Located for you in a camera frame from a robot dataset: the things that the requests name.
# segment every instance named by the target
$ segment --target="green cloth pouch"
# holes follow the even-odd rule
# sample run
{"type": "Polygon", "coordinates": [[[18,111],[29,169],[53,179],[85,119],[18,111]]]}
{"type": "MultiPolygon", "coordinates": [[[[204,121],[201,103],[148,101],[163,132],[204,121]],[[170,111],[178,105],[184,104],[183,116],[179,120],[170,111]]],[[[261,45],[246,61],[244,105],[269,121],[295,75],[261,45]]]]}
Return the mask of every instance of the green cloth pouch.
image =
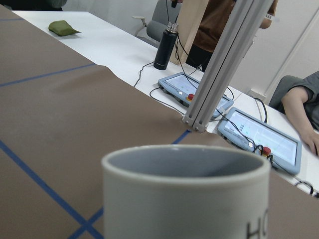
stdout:
{"type": "Polygon", "coordinates": [[[50,23],[49,30],[53,31],[55,34],[59,36],[67,36],[80,32],[73,29],[65,20],[54,21],[50,23]]]}

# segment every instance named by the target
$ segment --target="brown shirt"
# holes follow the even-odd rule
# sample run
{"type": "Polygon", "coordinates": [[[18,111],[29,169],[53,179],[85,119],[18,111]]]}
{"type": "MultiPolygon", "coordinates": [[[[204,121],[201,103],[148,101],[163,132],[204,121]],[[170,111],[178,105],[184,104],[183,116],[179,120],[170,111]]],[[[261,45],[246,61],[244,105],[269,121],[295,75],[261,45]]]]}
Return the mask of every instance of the brown shirt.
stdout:
{"type": "MultiPolygon", "coordinates": [[[[278,0],[274,0],[268,14],[274,15],[278,0]]],[[[199,25],[194,45],[213,52],[233,9],[234,0],[209,0],[199,25]]]]}

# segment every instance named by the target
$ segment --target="mug rim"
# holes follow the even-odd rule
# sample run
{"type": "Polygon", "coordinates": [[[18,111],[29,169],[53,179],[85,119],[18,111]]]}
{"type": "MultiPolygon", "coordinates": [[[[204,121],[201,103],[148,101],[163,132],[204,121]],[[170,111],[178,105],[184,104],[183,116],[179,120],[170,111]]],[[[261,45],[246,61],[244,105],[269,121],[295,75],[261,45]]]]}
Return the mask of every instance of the mug rim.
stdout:
{"type": "Polygon", "coordinates": [[[103,167],[103,171],[108,171],[113,176],[117,176],[122,178],[123,180],[129,180],[131,182],[144,183],[149,184],[152,183],[154,185],[166,185],[166,186],[187,186],[187,187],[225,187],[227,185],[234,187],[237,185],[243,184],[251,184],[256,183],[256,180],[264,179],[265,175],[270,172],[270,163],[263,159],[261,156],[258,156],[252,152],[243,151],[236,148],[227,148],[220,146],[211,146],[211,145],[199,145],[199,144],[159,144],[159,145],[143,145],[136,147],[129,147],[119,149],[113,152],[106,154],[102,160],[101,164],[103,167]],[[219,151],[227,151],[233,152],[236,154],[246,155],[248,157],[253,157],[256,160],[260,161],[262,165],[257,169],[253,169],[248,172],[237,173],[233,175],[225,175],[225,176],[212,176],[212,177],[175,177],[175,176],[162,176],[162,175],[151,175],[146,173],[137,173],[132,172],[126,169],[122,169],[112,165],[109,160],[115,156],[118,156],[123,153],[129,153],[133,151],[139,151],[143,149],[156,149],[156,148],[195,148],[195,149],[208,149],[208,150],[219,150],[219,151]]]}

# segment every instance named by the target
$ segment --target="black object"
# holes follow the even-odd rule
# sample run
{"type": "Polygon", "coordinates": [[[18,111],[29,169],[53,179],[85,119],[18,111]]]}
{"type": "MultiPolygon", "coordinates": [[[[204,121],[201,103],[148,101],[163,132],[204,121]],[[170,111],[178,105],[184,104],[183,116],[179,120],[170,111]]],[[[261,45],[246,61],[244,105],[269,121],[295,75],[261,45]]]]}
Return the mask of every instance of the black object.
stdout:
{"type": "Polygon", "coordinates": [[[177,38],[177,23],[169,22],[167,28],[163,32],[163,36],[159,43],[159,48],[154,60],[154,67],[159,70],[165,70],[173,51],[177,38]]]}
{"type": "Polygon", "coordinates": [[[172,0],[171,1],[171,7],[175,8],[177,5],[177,0],[172,0]]]}

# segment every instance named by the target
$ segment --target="white mug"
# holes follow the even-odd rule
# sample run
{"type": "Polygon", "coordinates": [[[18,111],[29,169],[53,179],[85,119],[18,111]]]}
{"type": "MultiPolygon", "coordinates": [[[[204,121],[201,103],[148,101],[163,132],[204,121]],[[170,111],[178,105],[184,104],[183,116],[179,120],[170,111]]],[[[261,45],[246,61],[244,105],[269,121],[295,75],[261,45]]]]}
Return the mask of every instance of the white mug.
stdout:
{"type": "Polygon", "coordinates": [[[153,145],[102,159],[106,239],[265,239],[270,164],[239,149],[153,145]]]}

